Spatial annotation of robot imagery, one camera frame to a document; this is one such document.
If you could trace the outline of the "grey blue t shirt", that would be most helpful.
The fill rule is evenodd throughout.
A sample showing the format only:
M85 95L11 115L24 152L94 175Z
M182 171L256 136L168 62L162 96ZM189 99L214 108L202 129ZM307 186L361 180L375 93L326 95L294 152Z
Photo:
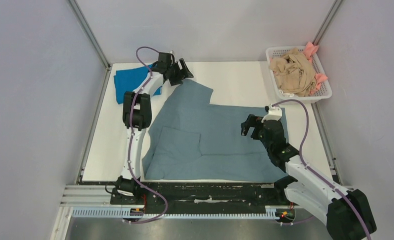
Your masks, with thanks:
M187 79L169 96L149 128L145 179L272 183L284 177L260 141L241 135L248 115L263 117L265 110L210 104L212 93Z

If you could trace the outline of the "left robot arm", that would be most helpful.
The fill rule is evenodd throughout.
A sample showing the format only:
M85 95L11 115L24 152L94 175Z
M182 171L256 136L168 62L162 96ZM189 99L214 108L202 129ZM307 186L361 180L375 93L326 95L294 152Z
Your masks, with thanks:
M145 65L146 78L134 90L124 94L122 120L126 127L127 151L123 170L111 190L112 205L138 204L143 195L140 182L142 144L152 122L151 98L165 82L179 85L193 77L183 58L160 52L152 66Z

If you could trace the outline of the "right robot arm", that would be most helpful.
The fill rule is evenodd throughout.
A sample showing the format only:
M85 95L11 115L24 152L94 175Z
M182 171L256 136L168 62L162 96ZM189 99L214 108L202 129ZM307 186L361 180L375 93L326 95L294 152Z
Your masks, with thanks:
M320 220L334 240L371 239L377 231L367 196L326 177L301 158L301 152L285 138L280 120L248 115L241 123L241 135L254 128L251 138L260 141L272 164L286 176L274 183L276 202L292 202Z

